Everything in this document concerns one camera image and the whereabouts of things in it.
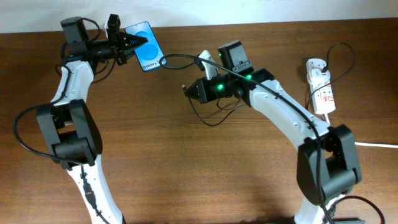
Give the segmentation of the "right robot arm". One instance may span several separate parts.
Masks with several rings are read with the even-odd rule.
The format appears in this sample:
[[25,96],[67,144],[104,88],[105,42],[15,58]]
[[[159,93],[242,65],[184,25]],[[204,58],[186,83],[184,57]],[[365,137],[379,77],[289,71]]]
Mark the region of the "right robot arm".
[[219,47],[218,55],[221,65],[206,50],[192,57],[206,76],[184,88],[185,96],[200,103],[233,96],[272,121],[298,153],[296,177],[304,198],[293,222],[333,223],[337,204],[362,179],[352,131],[317,118],[271,72],[254,69],[240,41]]

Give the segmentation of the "blue Galaxy smartphone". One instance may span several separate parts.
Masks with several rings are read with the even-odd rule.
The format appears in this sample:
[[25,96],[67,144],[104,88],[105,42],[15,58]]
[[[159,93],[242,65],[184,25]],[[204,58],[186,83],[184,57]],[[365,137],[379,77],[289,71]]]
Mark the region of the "blue Galaxy smartphone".
[[151,70],[160,68],[160,65],[167,64],[165,58],[160,61],[160,59],[164,56],[164,53],[160,48],[150,24],[147,21],[129,26],[125,28],[125,31],[127,34],[145,37],[147,39],[147,43],[135,50],[137,60],[143,72],[149,72]]

